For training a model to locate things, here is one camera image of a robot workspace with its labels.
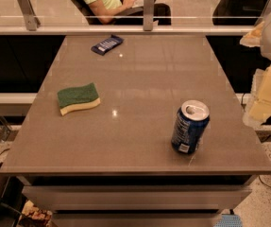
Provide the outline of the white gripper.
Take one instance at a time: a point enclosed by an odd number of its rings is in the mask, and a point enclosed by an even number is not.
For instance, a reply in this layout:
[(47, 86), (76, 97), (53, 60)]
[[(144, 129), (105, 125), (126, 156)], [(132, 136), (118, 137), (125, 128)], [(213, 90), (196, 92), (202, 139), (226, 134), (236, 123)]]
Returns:
[[(261, 46), (262, 56), (271, 61), (271, 12), (240, 40), (247, 47)], [(271, 64), (265, 70), (257, 69), (252, 80), (250, 97), (245, 107), (243, 122), (259, 127), (271, 116)]]

